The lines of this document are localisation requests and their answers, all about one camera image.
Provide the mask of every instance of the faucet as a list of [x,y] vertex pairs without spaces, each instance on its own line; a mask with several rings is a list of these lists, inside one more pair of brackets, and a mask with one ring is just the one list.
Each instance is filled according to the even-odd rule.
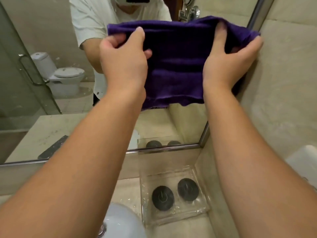
[[198,19],[200,15],[200,10],[198,6],[193,6],[192,8],[188,8],[188,6],[186,6],[185,10],[180,10],[179,11],[179,15],[178,18],[182,21],[192,21],[195,19]]

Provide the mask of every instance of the toilet tank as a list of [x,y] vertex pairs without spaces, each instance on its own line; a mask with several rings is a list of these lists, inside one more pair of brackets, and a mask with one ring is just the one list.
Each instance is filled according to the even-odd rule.
[[57,70],[57,67],[48,53],[33,53],[31,58],[44,79],[49,79],[49,77],[54,74],[55,70]]

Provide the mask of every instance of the face mask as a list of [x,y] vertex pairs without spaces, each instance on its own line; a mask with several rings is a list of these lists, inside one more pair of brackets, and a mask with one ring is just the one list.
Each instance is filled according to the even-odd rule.
[[116,0],[120,6],[143,6],[155,1],[157,0]]

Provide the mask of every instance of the towel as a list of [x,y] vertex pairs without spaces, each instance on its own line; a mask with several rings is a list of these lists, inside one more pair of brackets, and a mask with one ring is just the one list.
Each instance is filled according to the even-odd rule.
[[143,110],[165,108],[171,103],[182,106],[204,103],[203,67],[219,21],[223,21],[228,29],[226,53],[230,53],[233,47],[247,46],[259,35],[256,31],[214,16],[187,23],[140,20],[108,25],[108,35],[125,33],[128,38],[138,26],[145,31],[143,48],[151,49],[153,55],[148,60]]

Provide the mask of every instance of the person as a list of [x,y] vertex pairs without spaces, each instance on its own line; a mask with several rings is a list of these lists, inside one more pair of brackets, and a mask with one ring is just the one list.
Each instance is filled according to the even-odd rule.
[[99,61],[99,45],[107,36],[107,25],[133,20],[171,21],[171,15],[163,0],[137,0],[137,3],[127,0],[69,0],[69,2],[78,45],[85,51],[93,67],[95,76],[93,105],[95,105],[107,90],[107,80]]
[[[317,193],[268,146],[231,93],[256,59],[262,38],[226,54],[226,36],[225,24],[219,23],[203,88],[221,187],[240,237],[315,238]],[[139,27],[120,48],[124,35],[101,42],[106,95],[2,205],[0,237],[97,236],[145,100],[152,52],[143,51],[144,39]]]

